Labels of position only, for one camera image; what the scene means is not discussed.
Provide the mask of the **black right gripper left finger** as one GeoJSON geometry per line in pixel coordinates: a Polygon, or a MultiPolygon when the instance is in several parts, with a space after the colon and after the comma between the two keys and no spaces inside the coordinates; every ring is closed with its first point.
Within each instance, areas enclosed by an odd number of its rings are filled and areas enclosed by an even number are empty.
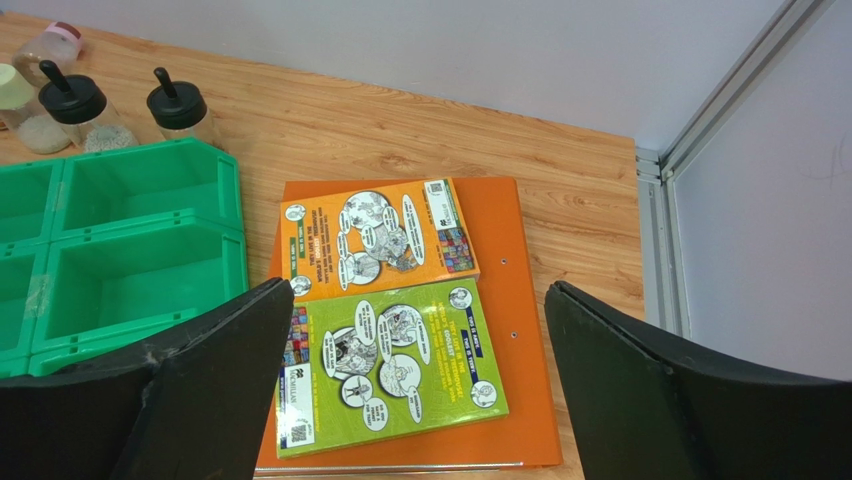
{"type": "Polygon", "coordinates": [[[249,479],[291,325],[270,279],[191,320],[1,383],[5,479],[249,479]]]}

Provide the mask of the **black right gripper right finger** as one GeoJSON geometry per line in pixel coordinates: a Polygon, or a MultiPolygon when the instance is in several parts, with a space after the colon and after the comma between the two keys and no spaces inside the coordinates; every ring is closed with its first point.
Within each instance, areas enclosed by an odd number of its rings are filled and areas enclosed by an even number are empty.
{"type": "Polygon", "coordinates": [[[565,281],[545,316],[588,479],[847,479],[851,385],[741,360],[565,281]]]}

